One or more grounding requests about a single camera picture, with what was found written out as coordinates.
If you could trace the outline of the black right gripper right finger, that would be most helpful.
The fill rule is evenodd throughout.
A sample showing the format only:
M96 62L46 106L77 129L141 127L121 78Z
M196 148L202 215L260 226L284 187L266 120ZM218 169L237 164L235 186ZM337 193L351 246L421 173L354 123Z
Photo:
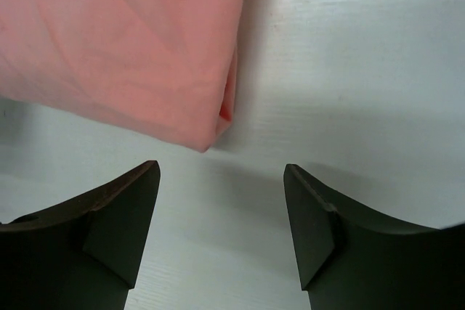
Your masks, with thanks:
M288 164L284 191L312 309L462 309L464 225L396 219Z

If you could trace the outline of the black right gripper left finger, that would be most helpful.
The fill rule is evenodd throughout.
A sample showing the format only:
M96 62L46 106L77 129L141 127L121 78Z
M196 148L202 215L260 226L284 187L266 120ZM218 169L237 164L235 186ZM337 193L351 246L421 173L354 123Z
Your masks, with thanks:
M3 309L123 309L137 281L161 172L120 177L1 226Z

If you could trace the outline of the salmon pink t-shirt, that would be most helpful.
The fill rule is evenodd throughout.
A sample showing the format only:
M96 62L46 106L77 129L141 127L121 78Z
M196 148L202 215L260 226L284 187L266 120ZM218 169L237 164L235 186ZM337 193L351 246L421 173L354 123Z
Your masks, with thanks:
M204 152L230 126L243 0L1 0L1 95Z

